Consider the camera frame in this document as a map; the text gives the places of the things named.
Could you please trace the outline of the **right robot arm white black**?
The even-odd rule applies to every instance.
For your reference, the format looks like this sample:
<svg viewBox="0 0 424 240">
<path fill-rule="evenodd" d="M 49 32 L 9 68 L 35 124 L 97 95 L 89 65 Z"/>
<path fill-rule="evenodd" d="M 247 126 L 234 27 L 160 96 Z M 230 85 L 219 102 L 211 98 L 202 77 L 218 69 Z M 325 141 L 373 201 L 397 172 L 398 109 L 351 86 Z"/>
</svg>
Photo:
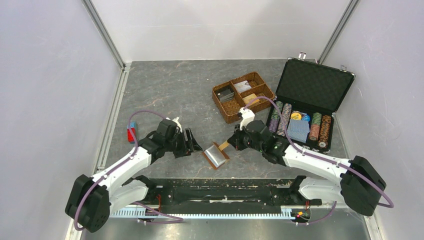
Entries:
<svg viewBox="0 0 424 240">
<path fill-rule="evenodd" d="M 270 163 L 297 168 L 320 179 L 298 177 L 289 189 L 289 199 L 295 204 L 306 200 L 330 200 L 345 203 L 364 216 L 372 216 L 378 206 L 393 208 L 392 202 L 381 203 L 386 198 L 387 186 L 381 175 L 364 157 L 337 158 L 317 153 L 269 131 L 261 120 L 246 126 L 237 125 L 227 140 L 236 150 L 253 149 Z"/>
</svg>

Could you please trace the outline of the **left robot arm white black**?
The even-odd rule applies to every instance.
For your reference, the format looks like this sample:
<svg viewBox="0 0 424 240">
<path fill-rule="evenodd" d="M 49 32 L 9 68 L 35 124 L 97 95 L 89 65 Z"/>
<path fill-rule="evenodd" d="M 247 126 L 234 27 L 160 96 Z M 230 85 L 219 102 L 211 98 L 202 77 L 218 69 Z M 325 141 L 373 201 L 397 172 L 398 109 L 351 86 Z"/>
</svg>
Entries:
<svg viewBox="0 0 424 240">
<path fill-rule="evenodd" d="M 167 152 L 180 158 L 203 150 L 191 129 L 183 129 L 178 120 L 163 119 L 156 130 L 140 139 L 113 165 L 93 176 L 82 174 L 76 178 L 64 210 L 74 220 L 76 230 L 94 233 L 116 211 L 138 201 L 153 203 L 157 198 L 157 183 L 135 174 Z"/>
</svg>

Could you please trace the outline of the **brown leather card holder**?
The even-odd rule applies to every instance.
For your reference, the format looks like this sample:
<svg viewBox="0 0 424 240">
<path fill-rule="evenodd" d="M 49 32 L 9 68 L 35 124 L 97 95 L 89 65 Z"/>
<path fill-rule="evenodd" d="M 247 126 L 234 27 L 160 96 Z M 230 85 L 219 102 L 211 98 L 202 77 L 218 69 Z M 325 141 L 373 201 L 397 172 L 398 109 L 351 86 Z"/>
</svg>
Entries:
<svg viewBox="0 0 424 240">
<path fill-rule="evenodd" d="M 203 157 L 214 170 L 219 169 L 230 159 L 230 157 L 224 152 L 224 149 L 229 145 L 230 144 L 227 141 L 222 144 L 218 144 L 213 141 L 212 145 L 202 152 Z"/>
</svg>

